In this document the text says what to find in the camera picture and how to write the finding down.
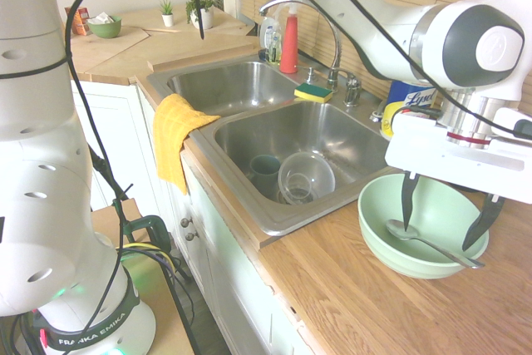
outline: mint green bowl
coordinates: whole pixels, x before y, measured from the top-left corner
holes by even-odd
[[[386,266],[419,279],[440,279],[464,267],[419,240],[402,241],[388,232],[389,219],[402,220],[403,174],[369,182],[358,198],[358,219],[369,249]],[[488,232],[467,251],[461,250],[470,225],[480,211],[463,194],[437,180],[421,176],[412,198],[410,225],[420,236],[443,248],[477,259],[488,245]]]
[[[103,37],[105,39],[111,39],[117,37],[122,29],[122,17],[110,16],[114,22],[108,24],[91,24],[87,22],[87,25],[97,37]]]

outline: double sink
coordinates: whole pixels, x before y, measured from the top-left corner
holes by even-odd
[[[178,93],[196,110],[221,116],[190,137],[270,235],[287,234],[356,200],[367,182],[391,170],[384,161],[388,142],[369,120],[379,100],[364,92],[358,106],[347,107],[342,88],[325,104],[296,100],[293,91],[307,75],[304,69],[283,74],[257,57],[244,57],[148,76],[161,96]],[[313,84],[324,86],[325,80]],[[287,204],[278,190],[260,194],[249,179],[250,161],[267,154],[283,162],[298,151],[328,162],[335,190],[304,205]]]

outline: small succulent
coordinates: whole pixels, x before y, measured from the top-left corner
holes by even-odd
[[[209,7],[214,6],[212,0],[199,0],[199,8],[204,8],[206,12],[209,11]],[[196,9],[196,1],[189,0],[186,3],[186,21],[190,24],[190,14]]]
[[[174,9],[174,6],[172,6],[172,2],[170,0],[163,0],[160,2],[160,11],[165,16],[169,16],[172,14],[172,10]]]

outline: white pot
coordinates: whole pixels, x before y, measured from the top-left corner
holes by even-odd
[[[190,13],[190,20],[192,20],[192,25],[200,29],[200,22],[196,21],[196,11],[193,10]],[[209,11],[206,12],[204,8],[201,9],[201,22],[203,23],[203,29],[210,29],[213,27],[214,20],[214,8],[209,7]]]
[[[163,22],[165,23],[165,27],[173,27],[174,14],[163,14]]]

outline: metal spoon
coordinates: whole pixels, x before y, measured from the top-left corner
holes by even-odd
[[[386,223],[388,231],[393,234],[395,237],[401,240],[419,240],[425,244],[430,245],[436,251],[444,254],[451,261],[455,261],[458,264],[465,266],[466,268],[478,269],[484,266],[483,263],[475,259],[467,258],[464,255],[457,254],[455,252],[449,251],[448,249],[443,249],[442,247],[431,243],[425,239],[419,237],[419,232],[413,226],[408,226],[408,230],[405,231],[405,224],[397,219],[389,219]]]

